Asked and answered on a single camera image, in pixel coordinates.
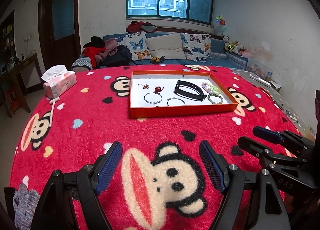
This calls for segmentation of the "black smart wristband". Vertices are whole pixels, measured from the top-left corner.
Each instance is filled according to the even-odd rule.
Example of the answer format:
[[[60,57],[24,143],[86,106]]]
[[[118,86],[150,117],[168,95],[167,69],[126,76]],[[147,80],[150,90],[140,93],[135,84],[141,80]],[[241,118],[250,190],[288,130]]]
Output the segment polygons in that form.
[[[186,99],[191,99],[194,101],[204,101],[207,95],[203,92],[203,90],[188,81],[178,80],[174,89],[174,93],[178,96],[184,97]]]

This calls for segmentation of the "red monkey pattern blanket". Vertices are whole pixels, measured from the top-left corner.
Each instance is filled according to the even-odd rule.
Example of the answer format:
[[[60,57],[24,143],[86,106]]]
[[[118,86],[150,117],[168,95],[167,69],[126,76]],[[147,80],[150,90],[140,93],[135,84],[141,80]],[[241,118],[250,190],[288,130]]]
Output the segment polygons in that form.
[[[232,112],[131,118],[133,71],[187,70],[213,74],[238,101]],[[207,140],[216,152],[241,169],[259,171],[257,158],[237,145],[253,137],[255,126],[298,132],[271,98],[228,68],[143,65],[104,68],[76,74],[76,84],[54,108],[39,101],[16,147],[10,186],[24,183],[42,192],[51,172],[77,171],[93,163],[118,141],[123,157],[108,189],[99,197],[114,229],[207,229],[221,194],[199,157]]]

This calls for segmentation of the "clear storage box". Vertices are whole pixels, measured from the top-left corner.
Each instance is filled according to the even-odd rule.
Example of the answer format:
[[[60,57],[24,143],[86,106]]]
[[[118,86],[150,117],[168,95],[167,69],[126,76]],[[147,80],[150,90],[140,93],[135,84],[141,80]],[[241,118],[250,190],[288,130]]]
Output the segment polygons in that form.
[[[261,79],[269,81],[273,75],[273,70],[261,62],[249,58],[246,65],[246,71],[256,74]]]

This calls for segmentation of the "grey knitted cloth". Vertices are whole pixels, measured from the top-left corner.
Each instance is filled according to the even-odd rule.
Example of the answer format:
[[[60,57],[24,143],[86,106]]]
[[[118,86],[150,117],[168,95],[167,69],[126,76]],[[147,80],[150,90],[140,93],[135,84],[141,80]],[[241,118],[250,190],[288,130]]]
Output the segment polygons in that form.
[[[34,190],[28,190],[26,184],[19,185],[18,190],[12,198],[17,229],[30,229],[40,194]]]

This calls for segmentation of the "white plastic stick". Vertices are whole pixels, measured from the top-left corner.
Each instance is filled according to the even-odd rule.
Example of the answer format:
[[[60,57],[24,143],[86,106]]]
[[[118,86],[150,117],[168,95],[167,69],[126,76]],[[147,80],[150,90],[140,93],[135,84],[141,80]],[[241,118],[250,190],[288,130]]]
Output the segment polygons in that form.
[[[54,108],[55,108],[55,104],[60,101],[59,97],[56,97],[52,100],[49,101],[49,104],[51,105],[51,111],[50,111],[50,120],[49,120],[49,126],[52,126],[53,123],[53,113],[54,113]]]

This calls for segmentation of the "orange shallow tray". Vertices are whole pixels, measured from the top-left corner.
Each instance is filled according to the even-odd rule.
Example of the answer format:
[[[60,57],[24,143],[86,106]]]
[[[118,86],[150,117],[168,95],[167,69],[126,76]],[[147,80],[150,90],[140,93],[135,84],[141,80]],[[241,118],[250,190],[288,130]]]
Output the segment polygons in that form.
[[[211,73],[177,70],[133,71],[131,118],[232,112],[238,102]]]

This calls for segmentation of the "blue sofa bed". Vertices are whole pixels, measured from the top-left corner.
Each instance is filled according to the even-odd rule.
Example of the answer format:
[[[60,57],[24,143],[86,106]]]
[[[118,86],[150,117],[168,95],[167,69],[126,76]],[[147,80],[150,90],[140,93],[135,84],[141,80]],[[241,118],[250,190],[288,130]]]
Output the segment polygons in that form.
[[[177,32],[161,32],[156,31],[153,33],[146,33],[146,38],[157,38],[160,36],[176,34]],[[120,38],[124,37],[125,35],[129,34],[113,34],[113,35],[104,35],[103,39],[106,41],[110,38]],[[229,52],[225,51],[224,43],[221,40],[217,40],[215,38],[211,38],[211,55],[204,61],[190,61],[186,59],[179,59],[179,60],[170,60],[165,58],[164,62],[160,64],[181,64],[181,65],[204,65],[204,66],[220,66],[220,67],[227,67],[239,70],[245,70],[248,62],[248,58],[241,57],[239,55],[230,54]],[[150,60],[138,60],[135,61],[137,64],[140,65],[149,65],[152,64]],[[91,60],[89,57],[85,57],[83,54],[72,64],[72,71],[80,72],[86,70],[92,70]]]

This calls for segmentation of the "red charm ornament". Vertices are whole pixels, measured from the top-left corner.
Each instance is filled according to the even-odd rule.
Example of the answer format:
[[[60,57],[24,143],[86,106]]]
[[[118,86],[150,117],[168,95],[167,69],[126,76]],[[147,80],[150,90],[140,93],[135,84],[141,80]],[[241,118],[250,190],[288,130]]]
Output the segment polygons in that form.
[[[154,93],[159,94],[163,89],[163,87],[156,87]]]

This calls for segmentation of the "small charm brooch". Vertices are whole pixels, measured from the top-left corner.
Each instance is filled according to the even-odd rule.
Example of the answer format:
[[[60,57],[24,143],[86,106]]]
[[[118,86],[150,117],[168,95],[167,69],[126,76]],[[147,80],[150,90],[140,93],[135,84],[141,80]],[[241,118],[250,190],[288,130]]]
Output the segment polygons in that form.
[[[139,86],[142,86],[143,89],[149,89],[149,85],[148,84],[138,84]]]

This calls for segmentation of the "pink tissue pack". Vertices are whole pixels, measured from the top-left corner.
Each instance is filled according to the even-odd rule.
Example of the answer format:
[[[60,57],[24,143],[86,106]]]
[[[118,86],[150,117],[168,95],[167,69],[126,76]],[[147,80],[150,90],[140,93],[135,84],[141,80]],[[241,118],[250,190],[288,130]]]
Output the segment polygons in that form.
[[[64,65],[49,68],[41,77],[43,88],[47,97],[55,99],[76,84],[76,74],[67,70]]]

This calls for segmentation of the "butterfly pillow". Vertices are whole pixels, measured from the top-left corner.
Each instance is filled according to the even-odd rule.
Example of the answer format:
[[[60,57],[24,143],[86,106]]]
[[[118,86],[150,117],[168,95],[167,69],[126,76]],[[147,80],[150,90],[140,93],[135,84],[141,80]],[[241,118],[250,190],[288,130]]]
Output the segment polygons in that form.
[[[211,55],[211,36],[209,34],[180,33],[185,58],[190,61],[206,60]]]
[[[118,45],[125,45],[134,61],[152,59],[148,46],[146,45],[146,32],[139,31],[117,38]]]

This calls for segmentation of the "wooden side table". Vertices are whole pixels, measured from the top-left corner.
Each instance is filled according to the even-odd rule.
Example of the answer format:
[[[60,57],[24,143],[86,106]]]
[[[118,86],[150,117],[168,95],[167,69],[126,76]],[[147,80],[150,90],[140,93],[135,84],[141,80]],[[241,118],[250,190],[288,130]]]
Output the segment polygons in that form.
[[[21,72],[29,65],[35,66],[40,83],[27,88]],[[42,73],[37,54],[33,54],[22,62],[19,62],[9,71],[1,74],[1,107],[4,107],[9,118],[12,118],[19,108],[23,108],[28,113],[31,112],[25,97],[28,94],[43,89],[41,76]]]

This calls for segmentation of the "colourful pinwheel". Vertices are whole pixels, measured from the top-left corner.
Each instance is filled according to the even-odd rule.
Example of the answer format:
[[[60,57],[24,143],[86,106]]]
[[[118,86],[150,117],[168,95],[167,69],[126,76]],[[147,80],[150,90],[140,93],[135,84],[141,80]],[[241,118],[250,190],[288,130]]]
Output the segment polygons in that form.
[[[223,15],[216,16],[216,24],[218,24],[221,27],[221,34],[223,35],[225,31],[225,25],[226,25]]]

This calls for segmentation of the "dark display cabinet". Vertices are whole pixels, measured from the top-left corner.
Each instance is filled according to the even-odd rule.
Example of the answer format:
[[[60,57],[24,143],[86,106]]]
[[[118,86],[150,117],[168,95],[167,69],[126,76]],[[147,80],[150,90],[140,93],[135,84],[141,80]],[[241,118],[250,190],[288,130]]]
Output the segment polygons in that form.
[[[1,23],[1,75],[12,68],[16,60],[14,15],[13,10]]]

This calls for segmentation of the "red bag on sill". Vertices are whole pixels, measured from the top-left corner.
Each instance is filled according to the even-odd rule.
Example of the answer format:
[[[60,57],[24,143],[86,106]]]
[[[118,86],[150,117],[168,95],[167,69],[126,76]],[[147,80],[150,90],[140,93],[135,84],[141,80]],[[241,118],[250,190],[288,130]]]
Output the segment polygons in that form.
[[[136,33],[139,31],[144,31],[147,33],[155,32],[157,27],[149,22],[142,21],[132,21],[126,28],[128,33]]]

